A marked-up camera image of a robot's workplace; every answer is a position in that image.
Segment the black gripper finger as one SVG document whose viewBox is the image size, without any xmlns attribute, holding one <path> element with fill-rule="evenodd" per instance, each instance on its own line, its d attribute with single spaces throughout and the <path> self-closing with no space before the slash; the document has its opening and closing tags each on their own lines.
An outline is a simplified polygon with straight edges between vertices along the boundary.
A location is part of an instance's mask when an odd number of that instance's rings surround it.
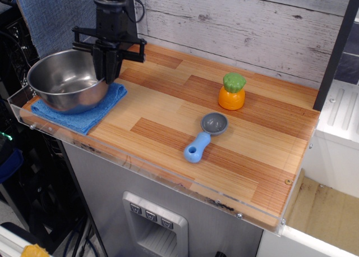
<svg viewBox="0 0 359 257">
<path fill-rule="evenodd" d="M 107 57 L 107 49 L 93 45 L 92 50 L 93 64 L 95 69 L 96 78 L 98 80 L 107 79 L 107 69 L 106 69 L 106 57 Z"/>
<path fill-rule="evenodd" d="M 105 55 L 105 77 L 106 83 L 112 84 L 119 77 L 122 66 L 122 53 L 120 47 L 106 51 Z"/>
</svg>

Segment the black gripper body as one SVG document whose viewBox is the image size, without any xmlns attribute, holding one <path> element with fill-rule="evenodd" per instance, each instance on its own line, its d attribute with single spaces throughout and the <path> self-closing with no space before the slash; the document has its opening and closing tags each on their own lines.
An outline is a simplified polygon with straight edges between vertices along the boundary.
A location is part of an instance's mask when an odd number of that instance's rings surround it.
<svg viewBox="0 0 359 257">
<path fill-rule="evenodd" d="M 92 54 L 93 45 L 101 46 L 107 50 L 120 47 L 122 60 L 136 62 L 145 61 L 144 39 L 130 39 L 123 27 L 126 20 L 122 19 L 123 10 L 130 0 L 95 0 L 96 24 L 95 28 L 75 26 L 73 49 Z"/>
</svg>

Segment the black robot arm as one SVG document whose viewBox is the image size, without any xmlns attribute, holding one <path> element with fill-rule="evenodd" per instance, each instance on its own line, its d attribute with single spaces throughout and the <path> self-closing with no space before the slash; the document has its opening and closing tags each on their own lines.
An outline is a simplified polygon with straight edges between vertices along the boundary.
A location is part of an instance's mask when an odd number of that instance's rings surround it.
<svg viewBox="0 0 359 257">
<path fill-rule="evenodd" d="M 96 27 L 75 26 L 73 49 L 92 55 L 96 78 L 110 85 L 119 77 L 124 60 L 144 62 L 146 40 L 128 32 L 130 22 L 139 20 L 130 15 L 130 4 L 140 0 L 94 0 Z"/>
</svg>

